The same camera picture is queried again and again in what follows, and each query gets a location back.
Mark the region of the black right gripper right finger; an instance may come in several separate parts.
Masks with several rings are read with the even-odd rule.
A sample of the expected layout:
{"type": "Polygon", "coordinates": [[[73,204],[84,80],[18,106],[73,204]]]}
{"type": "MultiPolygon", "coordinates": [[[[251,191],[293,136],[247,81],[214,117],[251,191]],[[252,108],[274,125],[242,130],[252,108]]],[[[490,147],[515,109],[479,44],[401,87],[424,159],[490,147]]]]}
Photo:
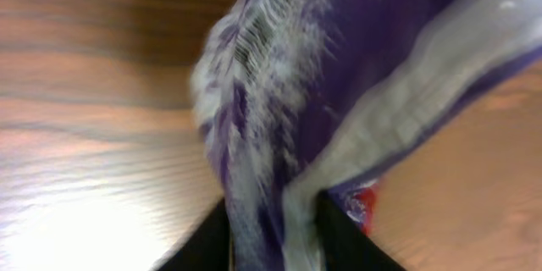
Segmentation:
{"type": "Polygon", "coordinates": [[[344,214],[327,192],[320,192],[315,218],[328,271],[406,271],[344,214]]]}

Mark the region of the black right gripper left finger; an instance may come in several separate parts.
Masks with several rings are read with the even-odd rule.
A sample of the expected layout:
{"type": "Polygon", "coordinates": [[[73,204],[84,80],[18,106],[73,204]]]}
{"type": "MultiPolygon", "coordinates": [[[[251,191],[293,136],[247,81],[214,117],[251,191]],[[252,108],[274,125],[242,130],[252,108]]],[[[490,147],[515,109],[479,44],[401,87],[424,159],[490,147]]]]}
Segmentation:
{"type": "Polygon", "coordinates": [[[230,222],[222,199],[157,271],[228,271],[230,222]]]}

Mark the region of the purple snack package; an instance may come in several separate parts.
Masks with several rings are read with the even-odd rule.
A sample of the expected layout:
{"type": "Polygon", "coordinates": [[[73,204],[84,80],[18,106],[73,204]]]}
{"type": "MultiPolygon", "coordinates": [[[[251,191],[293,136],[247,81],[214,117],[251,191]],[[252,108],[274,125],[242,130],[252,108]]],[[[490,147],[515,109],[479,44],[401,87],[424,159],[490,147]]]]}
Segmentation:
{"type": "Polygon", "coordinates": [[[236,270],[321,270],[313,222],[541,55],[541,0],[237,0],[191,77],[236,270]]]}

